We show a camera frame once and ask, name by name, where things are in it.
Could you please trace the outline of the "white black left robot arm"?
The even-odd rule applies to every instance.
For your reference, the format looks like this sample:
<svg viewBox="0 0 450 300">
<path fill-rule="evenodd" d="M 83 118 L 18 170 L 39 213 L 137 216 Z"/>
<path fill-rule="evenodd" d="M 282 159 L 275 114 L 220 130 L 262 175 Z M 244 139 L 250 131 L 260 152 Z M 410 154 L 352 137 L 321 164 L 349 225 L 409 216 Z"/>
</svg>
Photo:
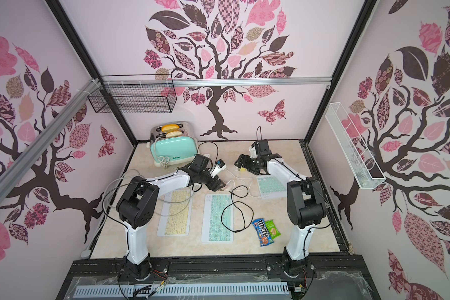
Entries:
<svg viewBox="0 0 450 300">
<path fill-rule="evenodd" d="M 226 186 L 218 174 L 226 169 L 222 159 L 211 160 L 197 154 L 192 162 L 175 172 L 154 179 L 142 176 L 132 178 L 117 202 L 116 211 L 126 228 L 127 255 L 125 268 L 136 279 L 143 280 L 151 273 L 150 252 L 146 244 L 147 224 L 151 221 L 158 198 L 161 196 L 202 184 L 212 192 Z"/>
</svg>

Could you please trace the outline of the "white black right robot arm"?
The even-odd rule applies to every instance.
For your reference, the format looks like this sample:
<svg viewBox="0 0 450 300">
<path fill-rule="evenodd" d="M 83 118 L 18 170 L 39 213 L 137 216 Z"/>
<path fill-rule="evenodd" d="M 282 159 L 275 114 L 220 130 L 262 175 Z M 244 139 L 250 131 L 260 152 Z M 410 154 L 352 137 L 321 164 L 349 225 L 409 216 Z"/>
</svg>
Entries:
<svg viewBox="0 0 450 300">
<path fill-rule="evenodd" d="M 313 234 L 326 217 L 326 201 L 320 180 L 306 177 L 289 166 L 281 155 L 270 150 L 268 141 L 252 143 L 249 154 L 241 154 L 234 165 L 254 175 L 270 175 L 286 186 L 286 208 L 294 225 L 284 249 L 282 263 L 286 275 L 296 276 L 308 267 Z"/>
</svg>

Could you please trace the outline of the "yellow wireless keyboard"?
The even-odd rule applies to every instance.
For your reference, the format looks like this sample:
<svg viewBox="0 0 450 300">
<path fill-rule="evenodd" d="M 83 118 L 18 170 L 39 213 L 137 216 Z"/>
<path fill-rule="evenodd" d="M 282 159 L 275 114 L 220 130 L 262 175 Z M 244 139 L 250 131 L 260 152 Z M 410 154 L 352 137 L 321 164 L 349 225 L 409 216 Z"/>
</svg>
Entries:
<svg viewBox="0 0 450 300">
<path fill-rule="evenodd" d="M 161 200 L 158 237 L 187 236 L 190 232 L 193 192 L 180 189 L 167 193 Z"/>
</svg>

